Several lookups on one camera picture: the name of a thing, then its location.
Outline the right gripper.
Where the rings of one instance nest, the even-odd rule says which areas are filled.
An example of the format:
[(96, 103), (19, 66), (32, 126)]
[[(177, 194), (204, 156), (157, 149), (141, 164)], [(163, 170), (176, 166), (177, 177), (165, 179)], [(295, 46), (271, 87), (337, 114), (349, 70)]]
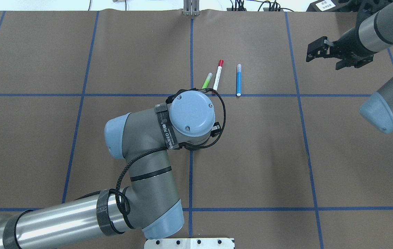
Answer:
[[(375, 52), (367, 49), (358, 36), (343, 36), (334, 44), (341, 59), (336, 63), (336, 70), (346, 67), (358, 69), (373, 61)], [(331, 47), (333, 42), (326, 36), (311, 42), (307, 48), (306, 62), (309, 63), (315, 58), (332, 58), (329, 50)]]

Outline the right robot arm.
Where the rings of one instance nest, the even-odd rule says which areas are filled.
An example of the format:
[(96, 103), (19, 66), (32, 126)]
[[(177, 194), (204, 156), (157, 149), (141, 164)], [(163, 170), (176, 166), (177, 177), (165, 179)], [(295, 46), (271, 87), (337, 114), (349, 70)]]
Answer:
[[(372, 62), (380, 52), (391, 52), (393, 46), (393, 1), (371, 16), (358, 21), (338, 40), (322, 36), (312, 41), (306, 52), (306, 62), (315, 58), (336, 58), (335, 69), (361, 68)], [(360, 115), (384, 134), (393, 132), (393, 76), (360, 106)]]

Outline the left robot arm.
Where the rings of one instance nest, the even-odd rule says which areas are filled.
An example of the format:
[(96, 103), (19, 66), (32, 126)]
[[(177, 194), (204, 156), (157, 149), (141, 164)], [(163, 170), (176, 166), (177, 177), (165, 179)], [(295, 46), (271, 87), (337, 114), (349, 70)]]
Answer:
[(125, 162), (105, 148), (105, 123), (175, 92), (0, 94), (0, 248), (11, 216), (113, 188)]

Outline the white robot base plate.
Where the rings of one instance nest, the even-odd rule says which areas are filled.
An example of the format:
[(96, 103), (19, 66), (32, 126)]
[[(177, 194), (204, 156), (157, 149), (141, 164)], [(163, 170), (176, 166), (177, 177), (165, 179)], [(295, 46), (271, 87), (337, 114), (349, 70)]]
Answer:
[(164, 238), (149, 239), (144, 249), (234, 249), (233, 238)]

